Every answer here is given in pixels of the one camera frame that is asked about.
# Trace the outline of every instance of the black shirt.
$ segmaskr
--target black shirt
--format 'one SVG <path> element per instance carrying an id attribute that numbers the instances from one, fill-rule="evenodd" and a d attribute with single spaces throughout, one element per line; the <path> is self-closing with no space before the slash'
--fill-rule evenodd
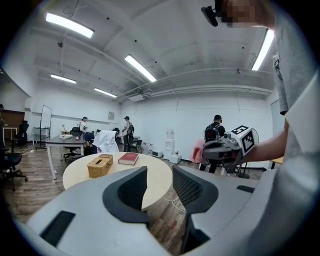
<path id="1" fill-rule="evenodd" d="M 210 125 L 208 125 L 207 127 L 206 127 L 206 129 L 208 129 L 208 128 L 215 128 L 216 126 L 218 126 L 217 127 L 217 129 L 218 129 L 218 131 L 219 131 L 219 135 L 220 135 L 220 137 L 222 137 L 224 134 L 225 134 L 225 132 L 226 132 L 226 129 L 222 126 L 222 125 L 219 125 L 219 123 L 218 122 L 213 122 L 212 124 L 210 124 Z"/>

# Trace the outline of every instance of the white cube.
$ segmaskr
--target white cube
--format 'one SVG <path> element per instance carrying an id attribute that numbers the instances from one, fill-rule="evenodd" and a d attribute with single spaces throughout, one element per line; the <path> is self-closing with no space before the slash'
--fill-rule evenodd
<path id="1" fill-rule="evenodd" d="M 181 161 L 181 155 L 172 154 L 170 156 L 169 162 L 173 164 L 177 164 Z"/>
<path id="2" fill-rule="evenodd" d="M 245 156 L 256 145 L 252 128 L 241 125 L 231 131 L 231 137 L 235 138 L 236 142 L 242 148 L 242 154 Z"/>

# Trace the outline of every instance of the brown wall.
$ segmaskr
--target brown wall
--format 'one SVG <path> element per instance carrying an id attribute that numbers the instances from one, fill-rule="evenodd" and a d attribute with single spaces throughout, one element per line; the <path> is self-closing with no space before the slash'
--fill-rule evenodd
<path id="1" fill-rule="evenodd" d="M 19 125 L 25 119 L 24 112 L 17 112 L 17 111 L 3 109 L 1 114 L 2 114 L 2 119 L 5 121 L 6 124 L 8 124 L 9 127 L 15 127 L 19 131 Z M 10 132 L 11 130 L 8 130 L 8 129 L 4 130 L 5 139 L 11 138 Z"/>

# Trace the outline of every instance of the backpack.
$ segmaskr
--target backpack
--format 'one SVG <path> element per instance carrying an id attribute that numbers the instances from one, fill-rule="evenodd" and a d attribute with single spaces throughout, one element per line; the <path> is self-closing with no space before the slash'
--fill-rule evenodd
<path id="1" fill-rule="evenodd" d="M 218 128 L 220 124 L 217 124 L 215 127 L 212 127 L 210 124 L 204 131 L 204 139 L 206 142 L 208 141 L 218 141 L 220 139 Z"/>
<path id="2" fill-rule="evenodd" d="M 131 122 L 129 122 L 130 126 L 128 128 L 128 131 L 126 132 L 127 135 L 129 136 L 133 136 L 134 132 L 135 132 L 135 127 L 133 126 L 133 124 Z"/>

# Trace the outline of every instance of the fluorescent light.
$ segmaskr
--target fluorescent light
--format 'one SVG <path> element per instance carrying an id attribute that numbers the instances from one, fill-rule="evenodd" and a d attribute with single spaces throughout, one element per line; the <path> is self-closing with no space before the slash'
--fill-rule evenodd
<path id="1" fill-rule="evenodd" d="M 69 83 L 72 83 L 72 84 L 76 84 L 77 83 L 77 81 L 75 81 L 75 80 L 71 80 L 71 79 L 56 75 L 56 74 L 51 74 L 51 77 L 55 78 L 55 79 L 63 80 L 63 81 L 66 81 L 66 82 L 69 82 Z"/>
<path id="2" fill-rule="evenodd" d="M 59 15 L 49 13 L 49 12 L 46 14 L 45 20 L 47 22 L 51 22 L 51 23 L 63 26 L 67 29 L 73 30 L 75 32 L 78 32 L 88 38 L 91 38 L 95 32 L 94 30 L 92 30 L 84 25 L 81 25 L 71 19 L 61 17 Z"/>
<path id="3" fill-rule="evenodd" d="M 113 95 L 113 94 L 111 94 L 111 93 L 109 93 L 109 92 L 106 92 L 106 91 L 104 91 L 104 90 L 100 90 L 100 89 L 98 89 L 98 88 L 95 88 L 94 90 L 97 91 L 97 92 L 99 92 L 99 93 L 109 95 L 109 96 L 111 96 L 111 97 L 113 97 L 113 98 L 116 98 L 116 97 L 117 97 L 116 95 Z"/>
<path id="4" fill-rule="evenodd" d="M 151 82 L 157 81 L 138 61 L 135 60 L 130 54 L 125 58 L 132 66 L 139 70 Z"/>
<path id="5" fill-rule="evenodd" d="M 274 40 L 274 37 L 275 37 L 275 34 L 274 34 L 273 30 L 268 29 L 266 36 L 265 36 L 265 39 L 263 41 L 262 48 L 259 52 L 258 57 L 255 60 L 255 63 L 252 67 L 252 70 L 257 71 L 260 68 L 262 62 L 264 61 L 264 59 L 270 49 L 270 46 L 271 46 L 272 41 Z"/>

